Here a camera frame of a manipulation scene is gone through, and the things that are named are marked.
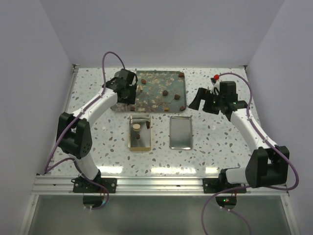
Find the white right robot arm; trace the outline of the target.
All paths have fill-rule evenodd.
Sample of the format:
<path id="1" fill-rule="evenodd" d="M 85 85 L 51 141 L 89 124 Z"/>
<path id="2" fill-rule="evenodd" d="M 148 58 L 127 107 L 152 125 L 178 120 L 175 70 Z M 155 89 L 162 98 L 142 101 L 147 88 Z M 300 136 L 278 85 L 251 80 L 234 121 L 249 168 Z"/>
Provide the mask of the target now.
<path id="1" fill-rule="evenodd" d="M 218 179 L 221 191 L 229 192 L 239 184 L 260 188 L 286 182 L 289 165 L 281 155 L 288 158 L 289 150 L 278 146 L 256 123 L 248 103 L 238 99 L 234 81 L 217 82 L 212 90 L 199 88 L 189 108 L 198 110 L 201 101 L 204 101 L 204 112 L 222 113 L 237 128 L 251 152 L 246 167 L 221 170 Z"/>

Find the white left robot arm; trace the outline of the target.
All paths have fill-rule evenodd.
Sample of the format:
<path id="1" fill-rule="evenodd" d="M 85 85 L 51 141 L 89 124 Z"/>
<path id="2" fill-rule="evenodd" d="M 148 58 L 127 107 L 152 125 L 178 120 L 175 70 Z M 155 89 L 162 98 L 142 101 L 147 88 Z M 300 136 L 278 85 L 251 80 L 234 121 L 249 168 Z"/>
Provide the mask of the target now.
<path id="1" fill-rule="evenodd" d="M 84 186 L 90 192 L 97 192 L 102 186 L 97 177 L 100 171 L 90 154 L 91 127 L 115 104 L 135 104 L 137 82 L 134 72 L 121 69 L 118 76 L 105 82 L 85 105 L 71 114 L 64 112 L 59 116 L 56 146 L 73 158 L 77 170 L 85 178 Z"/>

